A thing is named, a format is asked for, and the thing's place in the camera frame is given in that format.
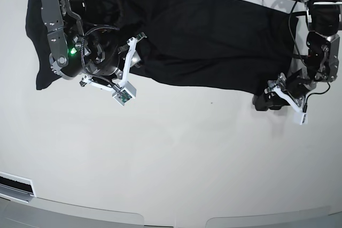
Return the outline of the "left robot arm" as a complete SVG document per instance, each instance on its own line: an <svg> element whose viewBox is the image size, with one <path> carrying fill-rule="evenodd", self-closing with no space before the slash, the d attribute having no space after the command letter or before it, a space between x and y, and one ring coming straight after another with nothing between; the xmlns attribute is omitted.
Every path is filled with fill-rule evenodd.
<svg viewBox="0 0 342 228"><path fill-rule="evenodd" d="M303 99L317 82L332 83L339 68L338 32L341 31L341 0L295 0L305 5L300 15L306 17L308 53L298 55L303 68L281 83L283 92Z"/></svg>

